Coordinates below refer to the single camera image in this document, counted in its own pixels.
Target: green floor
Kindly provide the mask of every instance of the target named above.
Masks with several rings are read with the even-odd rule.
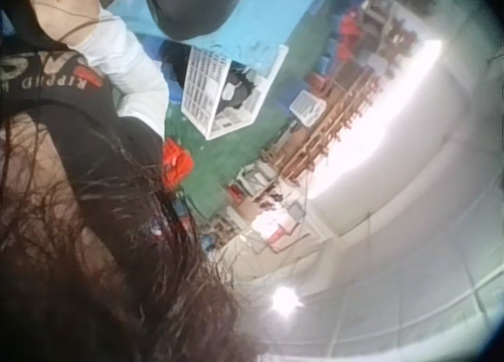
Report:
[[[292,76],[304,77],[311,70],[329,30],[327,6],[315,16],[305,15],[287,42],[289,54],[256,122],[241,131],[207,142],[190,121],[183,120],[179,106],[170,108],[166,134],[179,140],[195,160],[195,170],[183,187],[203,216],[211,216],[226,204],[226,184],[242,166],[258,157],[261,148],[286,123],[287,116],[274,103],[281,84]]]

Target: white sleeve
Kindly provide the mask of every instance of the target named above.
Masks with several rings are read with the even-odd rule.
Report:
[[[71,46],[99,68],[124,94],[119,116],[133,116],[165,138],[168,84],[135,35],[119,17],[102,9],[93,34]]]

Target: white wall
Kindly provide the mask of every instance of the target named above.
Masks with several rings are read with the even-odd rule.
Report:
[[[436,360],[504,315],[504,75],[486,65],[502,32],[481,0],[438,2],[441,63],[369,161],[313,202],[336,258],[286,281],[305,303],[291,318],[268,310],[267,286],[246,315],[271,360]]]

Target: hand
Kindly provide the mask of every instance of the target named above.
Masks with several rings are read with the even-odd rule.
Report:
[[[100,14],[100,0],[30,0],[37,21],[55,41],[78,46],[93,32]]]

